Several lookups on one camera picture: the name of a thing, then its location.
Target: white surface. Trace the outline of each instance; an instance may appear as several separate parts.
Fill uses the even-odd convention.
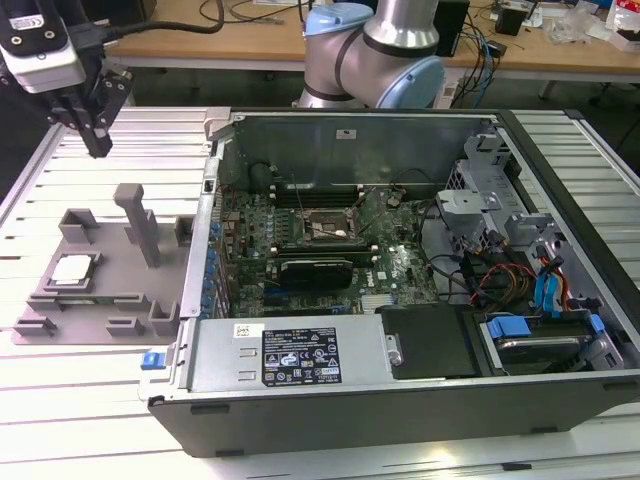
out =
[[[91,266],[89,255],[68,255],[58,260],[56,268],[51,275],[51,280],[56,282],[78,283],[87,276]]]
[[[116,153],[105,160],[89,160],[77,148],[77,138],[64,138],[46,165],[45,170],[51,171],[40,175],[0,228],[0,329],[13,324],[24,308],[23,300],[44,272],[48,254],[59,241],[56,225],[65,208],[86,208],[96,205],[93,201],[105,202],[99,204],[105,208],[115,182],[133,170],[140,172],[138,178],[155,202],[154,208],[188,212],[190,201],[199,193],[201,172],[194,168],[194,162],[204,159],[199,126],[203,115],[204,109],[126,110],[120,116],[128,125],[127,131],[122,129],[119,134],[124,143],[115,140]],[[157,162],[163,147],[155,140],[148,141],[151,137],[147,135],[154,135],[151,124],[162,121],[176,128],[182,123],[185,138],[192,139],[181,144],[178,156],[185,158],[187,172],[196,180],[185,182],[184,177],[173,174],[158,176],[167,172],[162,162]],[[190,132],[183,128],[184,123],[192,126]],[[126,151],[126,145],[134,148]],[[561,151],[562,145],[545,148]],[[82,164],[78,170],[68,170],[69,163],[60,160],[69,158],[72,150]],[[128,158],[131,163],[114,168],[113,161],[119,158]],[[169,171],[180,171],[177,158],[171,160],[176,163]],[[51,173],[57,174],[55,184],[46,181]],[[71,173],[75,174],[69,177],[72,183],[66,183],[65,174]],[[25,208],[30,201],[41,208]],[[17,212],[24,217],[18,218]],[[168,213],[159,221],[171,218]],[[24,256],[5,259],[16,253]],[[559,434],[194,459],[181,451],[138,399],[139,364],[147,347],[14,346],[10,335],[0,331],[1,479],[255,480],[278,475],[271,478],[584,480],[639,478],[640,474],[640,404],[617,407]],[[162,378],[166,373],[154,375]],[[531,463],[534,469],[503,472],[501,463],[516,461]]]

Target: black cable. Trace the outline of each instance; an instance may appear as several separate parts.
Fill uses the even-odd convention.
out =
[[[468,93],[472,92],[475,90],[475,88],[477,88],[478,86],[478,82],[480,81],[479,77],[475,78],[475,74],[478,71],[478,67],[480,67],[480,64],[482,63],[482,67],[480,68],[480,72],[484,71],[485,65],[486,65],[486,55],[484,52],[484,46],[482,44],[482,41],[480,40],[481,38],[484,38],[484,35],[482,34],[482,32],[480,31],[480,29],[478,29],[475,24],[473,23],[473,19],[471,18],[471,14],[469,12],[467,12],[467,19],[469,20],[468,22],[465,22],[464,24],[468,27],[471,28],[471,32],[473,33],[474,37],[472,40],[475,41],[476,44],[476,48],[478,50],[478,54],[476,56],[476,63],[473,67],[473,70],[471,71],[471,74],[469,74],[467,76],[467,78],[465,79],[465,81],[462,84],[462,87],[460,88],[460,91],[456,94],[456,96],[453,98],[453,101],[451,102],[451,104],[453,105],[454,103],[456,103],[458,100],[462,100]],[[467,88],[469,87],[469,84],[474,81],[474,86],[471,87],[469,90],[467,90]]]
[[[311,10],[311,0],[309,0],[309,10]],[[302,14],[302,0],[298,0],[298,17],[300,18],[300,23],[304,25],[304,15]]]
[[[635,122],[633,122],[633,124],[629,127],[629,130],[627,130],[625,134],[622,136],[622,138],[618,142],[618,146],[616,147],[616,152],[620,151],[620,149],[622,148],[622,145],[624,145],[624,142],[627,141],[629,136],[633,133],[633,131],[636,129],[638,125],[640,125],[640,118],[638,118]]]
[[[394,187],[398,186],[398,181],[400,181],[400,177],[402,175],[404,175],[405,173],[408,172],[418,172],[421,173],[424,178],[426,178],[427,180],[429,180],[431,183],[435,184],[436,181],[433,179],[433,177],[431,175],[429,175],[424,169],[419,168],[419,167],[410,167],[410,168],[405,168],[403,170],[400,170],[395,177],[393,177],[393,180],[391,180],[391,185],[393,185]]]
[[[233,20],[231,20],[231,22],[234,22],[234,23],[260,22],[260,23],[274,23],[276,25],[284,24],[282,20],[277,18],[265,17],[265,18],[255,19],[254,17],[249,17],[247,15],[243,15],[241,13],[236,12],[236,8],[238,8],[240,5],[246,5],[247,3],[250,3],[250,2],[251,0],[243,0],[242,2],[236,3],[235,5],[232,5],[229,7],[229,13],[231,14],[231,16],[236,20],[239,20],[239,22],[235,22]]]
[[[207,15],[206,13],[204,13],[204,7],[210,1],[211,0],[204,0],[204,2],[202,2],[202,4],[200,5],[200,9],[199,9],[200,16],[202,16],[203,18],[206,18],[207,20],[211,20],[212,22],[217,22],[218,21],[217,18],[213,18],[213,17]],[[312,0],[308,0],[307,2],[303,2],[303,4],[304,3],[309,4],[311,1]],[[233,8],[236,8],[238,5],[241,5],[241,4],[244,4],[244,3],[249,3],[249,2],[247,1],[247,2],[238,3],[238,4],[234,5]],[[247,18],[246,20],[225,20],[224,23],[252,23],[252,22],[255,22],[257,20],[262,20],[263,18],[268,18],[268,17],[271,17],[273,15],[277,15],[278,13],[286,12],[287,10],[292,10],[294,8],[298,8],[298,5],[291,5],[290,7],[284,7],[284,8],[281,8],[279,10],[275,10],[275,11],[270,12],[270,13],[265,13],[264,15],[258,15],[257,17]]]
[[[216,0],[218,6],[218,15],[220,18],[216,20],[215,25],[210,27],[202,27],[200,25],[191,25],[180,22],[140,22],[124,27],[112,27],[107,35],[107,42],[117,40],[134,33],[148,32],[150,30],[180,30],[183,32],[200,33],[210,35],[222,30],[224,26],[224,5],[222,0]]]

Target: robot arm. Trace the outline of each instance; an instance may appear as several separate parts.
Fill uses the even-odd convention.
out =
[[[0,0],[0,88],[47,118],[77,130],[92,157],[111,150],[108,131],[131,91],[132,77],[105,62],[104,46],[155,29],[211,34],[211,27],[143,22],[110,27],[87,20],[80,0]]]
[[[307,19],[303,108],[425,108],[444,81],[437,0],[314,8]]]

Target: wire bundle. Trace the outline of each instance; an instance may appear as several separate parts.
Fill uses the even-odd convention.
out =
[[[489,86],[493,83],[494,75],[500,66],[501,59],[500,57],[494,59],[491,56],[487,39],[480,29],[474,25],[469,12],[467,12],[467,18],[469,21],[465,22],[465,26],[468,29],[463,30],[461,35],[474,40],[478,55],[473,70],[466,77],[451,103],[455,104],[458,101],[462,101],[470,93],[480,92],[473,103],[473,108],[476,108],[482,101]]]
[[[482,288],[487,284],[490,278],[501,272],[505,273],[509,279],[509,287],[502,297],[497,299],[484,294],[484,297],[487,300],[483,310],[485,313],[498,311],[513,301],[522,299],[529,291],[531,279],[535,280],[536,278],[533,271],[525,265],[520,265],[518,263],[500,263],[494,265],[482,278],[475,293],[471,296],[470,303],[472,305],[476,304],[479,306],[479,297],[483,292]]]
[[[540,263],[546,267],[549,265],[549,259],[542,257],[540,258]],[[559,269],[555,269],[552,272],[552,275],[555,275],[560,279],[560,283],[562,284],[562,289],[560,291],[560,303],[562,304],[562,309],[565,312],[568,312],[571,309],[569,308],[569,282],[567,281],[567,277],[565,277],[564,273]]]

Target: power supply label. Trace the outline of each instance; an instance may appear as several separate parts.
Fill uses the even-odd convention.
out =
[[[342,383],[335,328],[265,330],[262,355],[267,387]]]

